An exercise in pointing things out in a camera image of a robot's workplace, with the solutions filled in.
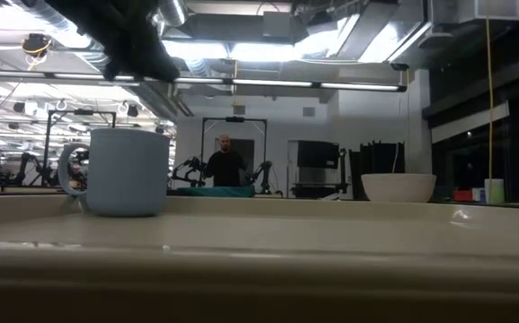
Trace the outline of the person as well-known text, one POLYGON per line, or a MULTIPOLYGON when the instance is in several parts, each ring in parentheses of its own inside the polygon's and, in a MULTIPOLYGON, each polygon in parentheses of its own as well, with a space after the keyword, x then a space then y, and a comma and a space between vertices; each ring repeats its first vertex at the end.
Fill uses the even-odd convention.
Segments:
POLYGON ((214 187, 240 187, 241 172, 246 170, 246 164, 241 155, 232 149, 228 135, 220 135, 219 144, 220 149, 207 162, 205 177, 213 179, 214 187))

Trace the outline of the long ceiling light strip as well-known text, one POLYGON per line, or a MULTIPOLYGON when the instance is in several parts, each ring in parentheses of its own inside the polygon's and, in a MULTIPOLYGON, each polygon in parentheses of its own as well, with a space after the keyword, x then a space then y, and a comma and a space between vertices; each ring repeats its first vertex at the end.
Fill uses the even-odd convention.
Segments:
MULTIPOLYGON (((78 74, 59 72, 32 72, 0 70, 0 82, 25 81, 27 83, 91 83, 92 85, 139 86, 143 83, 164 83, 150 77, 118 75, 114 79, 105 79, 101 74, 78 74)), ((189 85, 228 85, 228 86, 267 86, 318 90, 364 91, 364 92, 405 92, 407 85, 377 83, 331 83, 285 80, 260 80, 242 78, 202 78, 179 77, 174 84, 189 85)))

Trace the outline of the black standing panels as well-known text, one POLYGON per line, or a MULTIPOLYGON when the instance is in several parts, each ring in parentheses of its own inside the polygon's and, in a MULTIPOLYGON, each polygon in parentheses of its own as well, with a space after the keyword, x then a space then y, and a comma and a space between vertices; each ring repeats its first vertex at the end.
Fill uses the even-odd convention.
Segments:
POLYGON ((372 141, 360 144, 358 151, 348 152, 352 179, 352 196, 356 201, 367 200, 362 175, 372 173, 404 173, 405 145, 372 141))

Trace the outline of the black wall monitor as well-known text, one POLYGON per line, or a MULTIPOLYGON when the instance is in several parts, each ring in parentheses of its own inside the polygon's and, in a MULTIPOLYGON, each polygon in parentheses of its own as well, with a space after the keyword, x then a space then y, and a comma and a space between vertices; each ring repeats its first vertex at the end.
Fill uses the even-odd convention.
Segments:
POLYGON ((339 145, 321 141, 299 141, 297 166, 300 168, 336 169, 339 145))

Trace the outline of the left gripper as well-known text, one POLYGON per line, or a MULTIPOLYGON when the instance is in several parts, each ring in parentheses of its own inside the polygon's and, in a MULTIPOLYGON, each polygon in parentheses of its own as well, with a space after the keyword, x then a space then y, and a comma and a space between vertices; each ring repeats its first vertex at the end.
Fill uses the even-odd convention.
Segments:
POLYGON ((151 23, 158 0, 46 0, 46 4, 73 22, 79 30, 103 43, 109 58, 105 80, 121 72, 121 41, 128 38, 126 63, 131 71, 159 81, 174 81, 180 71, 151 23))

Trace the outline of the white ceiling air unit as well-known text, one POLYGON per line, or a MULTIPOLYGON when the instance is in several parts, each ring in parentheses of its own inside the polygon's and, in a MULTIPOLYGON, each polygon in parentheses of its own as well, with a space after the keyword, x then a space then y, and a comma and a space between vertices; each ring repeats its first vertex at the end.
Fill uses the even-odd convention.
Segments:
POLYGON ((479 21, 519 21, 519 0, 428 0, 429 26, 421 49, 439 49, 476 29, 479 21))

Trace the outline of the white paper roll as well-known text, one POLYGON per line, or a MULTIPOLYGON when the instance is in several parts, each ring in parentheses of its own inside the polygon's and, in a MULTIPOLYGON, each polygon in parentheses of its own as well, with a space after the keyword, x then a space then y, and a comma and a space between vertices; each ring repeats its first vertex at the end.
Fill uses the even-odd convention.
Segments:
POLYGON ((502 204, 506 201, 505 182, 503 179, 485 179, 484 188, 488 204, 502 204))

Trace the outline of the light blue mug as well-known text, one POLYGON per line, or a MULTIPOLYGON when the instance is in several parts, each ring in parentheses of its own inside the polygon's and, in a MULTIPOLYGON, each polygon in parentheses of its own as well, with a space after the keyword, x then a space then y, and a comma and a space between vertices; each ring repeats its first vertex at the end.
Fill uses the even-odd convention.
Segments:
POLYGON ((143 130, 94 129, 89 144, 74 143, 63 149, 57 167, 59 184, 67 194, 82 196, 93 214, 158 214, 167 195, 170 142, 166 135, 143 130), (89 153, 84 191, 70 185, 68 174, 70 157, 78 149, 89 153))

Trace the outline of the white bowl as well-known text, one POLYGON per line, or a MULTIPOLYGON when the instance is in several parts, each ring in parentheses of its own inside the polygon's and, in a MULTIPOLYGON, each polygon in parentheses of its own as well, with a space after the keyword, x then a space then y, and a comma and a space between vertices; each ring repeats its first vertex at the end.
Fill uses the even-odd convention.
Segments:
POLYGON ((361 176, 367 198, 372 202, 426 203, 435 189, 436 175, 377 173, 361 176))

